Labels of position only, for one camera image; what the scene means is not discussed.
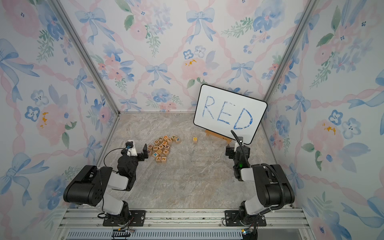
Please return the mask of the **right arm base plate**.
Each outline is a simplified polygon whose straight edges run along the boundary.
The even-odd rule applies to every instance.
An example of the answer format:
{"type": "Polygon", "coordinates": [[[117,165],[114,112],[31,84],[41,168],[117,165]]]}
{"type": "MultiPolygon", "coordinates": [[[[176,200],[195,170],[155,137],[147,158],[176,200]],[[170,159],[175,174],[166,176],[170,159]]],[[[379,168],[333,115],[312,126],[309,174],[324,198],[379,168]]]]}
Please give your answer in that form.
{"type": "Polygon", "coordinates": [[[240,213],[239,210],[224,211],[225,225],[227,227],[266,227],[266,219],[260,215],[247,215],[240,213]]]}

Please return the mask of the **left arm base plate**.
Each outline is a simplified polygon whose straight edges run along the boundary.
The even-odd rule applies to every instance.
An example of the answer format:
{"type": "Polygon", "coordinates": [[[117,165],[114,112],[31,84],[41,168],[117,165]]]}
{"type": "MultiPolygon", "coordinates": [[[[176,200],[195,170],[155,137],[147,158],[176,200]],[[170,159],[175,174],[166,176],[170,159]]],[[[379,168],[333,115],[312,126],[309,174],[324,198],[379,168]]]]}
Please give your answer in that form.
{"type": "Polygon", "coordinates": [[[130,210],[120,215],[106,214],[104,227],[142,227],[146,218],[145,210],[130,210]]]}

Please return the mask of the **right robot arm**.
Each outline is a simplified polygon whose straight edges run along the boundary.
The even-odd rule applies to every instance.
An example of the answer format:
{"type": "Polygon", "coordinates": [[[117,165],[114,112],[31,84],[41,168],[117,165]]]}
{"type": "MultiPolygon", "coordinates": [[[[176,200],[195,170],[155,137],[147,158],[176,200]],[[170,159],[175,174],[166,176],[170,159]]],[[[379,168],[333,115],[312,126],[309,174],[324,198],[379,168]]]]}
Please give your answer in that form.
{"type": "Polygon", "coordinates": [[[252,182],[256,187],[256,195],[243,201],[238,210],[225,211],[227,227],[265,227],[267,213],[294,203],[294,190],[280,165],[250,165],[250,148],[238,143],[234,147],[226,146],[226,156],[234,161],[235,178],[252,182]]]}

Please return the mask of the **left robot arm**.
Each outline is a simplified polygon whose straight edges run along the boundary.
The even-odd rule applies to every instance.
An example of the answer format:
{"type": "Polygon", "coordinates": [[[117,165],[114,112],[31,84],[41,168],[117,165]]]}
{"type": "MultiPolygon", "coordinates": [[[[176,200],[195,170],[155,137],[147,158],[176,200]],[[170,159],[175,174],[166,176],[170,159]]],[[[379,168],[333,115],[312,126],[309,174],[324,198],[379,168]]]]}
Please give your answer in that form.
{"type": "Polygon", "coordinates": [[[117,172],[112,167],[86,165],[66,187],[63,198],[67,203],[99,209],[98,218],[103,220],[104,227],[142,227],[146,211],[130,210],[126,201],[116,199],[107,190],[132,190],[139,162],[149,158],[148,147],[144,145],[138,153],[135,142],[128,141],[120,150],[122,156],[118,159],[117,172]]]}

